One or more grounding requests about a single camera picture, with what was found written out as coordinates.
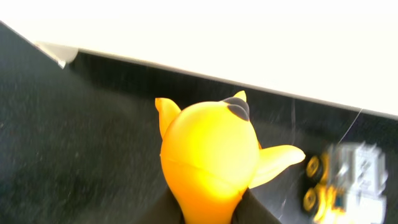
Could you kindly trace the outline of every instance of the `yellow fin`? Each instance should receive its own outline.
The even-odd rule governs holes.
[[[244,92],[244,90],[237,92],[234,97],[238,97],[246,102],[246,93]]]
[[[170,123],[181,112],[181,109],[174,103],[174,101],[167,98],[156,98],[155,106],[159,112],[160,135],[163,138]]]
[[[295,146],[275,146],[260,149],[259,167],[249,188],[257,187],[272,180],[288,166],[303,161],[305,154]]]

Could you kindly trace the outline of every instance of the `wheel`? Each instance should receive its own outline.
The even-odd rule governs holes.
[[[319,198],[315,189],[310,188],[304,195],[303,199],[304,210],[311,216],[315,216],[319,209]]]
[[[323,175],[323,164],[322,160],[318,156],[313,156],[306,168],[307,177],[314,183],[318,183],[322,179]]]

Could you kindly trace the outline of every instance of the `black eye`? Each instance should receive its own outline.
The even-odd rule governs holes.
[[[245,121],[249,121],[249,105],[238,97],[229,97],[223,100],[225,103],[229,103],[228,109]]]

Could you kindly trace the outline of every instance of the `rubber duck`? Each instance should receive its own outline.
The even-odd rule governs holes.
[[[229,224],[246,190],[265,184],[305,154],[294,146],[262,149],[246,94],[184,110],[156,98],[167,185],[186,224]]]

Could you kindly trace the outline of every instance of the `toy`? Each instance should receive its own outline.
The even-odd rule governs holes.
[[[261,149],[246,94],[183,111],[157,98],[160,160],[187,224],[227,224],[249,187],[264,184],[305,155],[294,146]]]
[[[317,223],[382,223],[387,172],[381,150],[365,143],[332,145],[307,165],[318,183],[304,196],[303,207]]]

